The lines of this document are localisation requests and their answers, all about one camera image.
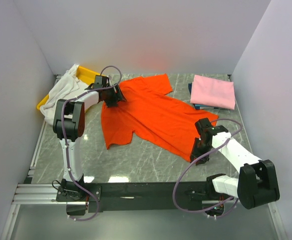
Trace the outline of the orange t shirt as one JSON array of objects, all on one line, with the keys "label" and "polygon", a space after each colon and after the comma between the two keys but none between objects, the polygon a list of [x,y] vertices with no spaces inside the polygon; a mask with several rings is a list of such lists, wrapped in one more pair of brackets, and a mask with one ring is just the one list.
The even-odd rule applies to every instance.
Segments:
[{"label": "orange t shirt", "polygon": [[103,105],[101,126],[107,148],[131,143],[133,135],[149,141],[190,161],[194,140],[198,137],[195,122],[218,115],[196,110],[187,103],[168,96],[172,92],[166,74],[136,77],[120,83],[126,101],[117,107]]}]

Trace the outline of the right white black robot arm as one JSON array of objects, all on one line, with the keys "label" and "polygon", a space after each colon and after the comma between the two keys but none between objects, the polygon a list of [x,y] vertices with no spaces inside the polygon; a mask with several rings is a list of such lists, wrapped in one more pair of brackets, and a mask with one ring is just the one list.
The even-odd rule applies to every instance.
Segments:
[{"label": "right white black robot arm", "polygon": [[243,147],[224,126],[213,126],[208,118],[195,123],[199,137],[195,138],[190,161],[202,165],[210,155],[220,152],[236,169],[238,178],[224,173],[207,178],[205,194],[215,200],[221,194],[237,198],[246,209],[256,208],[280,199],[274,163],[261,160]]}]

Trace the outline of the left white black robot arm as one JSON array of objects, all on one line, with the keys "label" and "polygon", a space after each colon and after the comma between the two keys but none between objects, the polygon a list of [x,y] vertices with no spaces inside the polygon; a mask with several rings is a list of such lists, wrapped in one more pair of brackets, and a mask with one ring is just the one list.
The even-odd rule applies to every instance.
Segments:
[{"label": "left white black robot arm", "polygon": [[85,130],[85,111],[100,102],[107,107],[116,107],[125,102],[120,84],[112,84],[110,78],[96,75],[94,82],[78,96],[57,101],[53,120],[53,131],[62,147],[64,173],[58,193],[74,201],[88,195],[84,185],[84,174],[80,161],[80,143]]}]

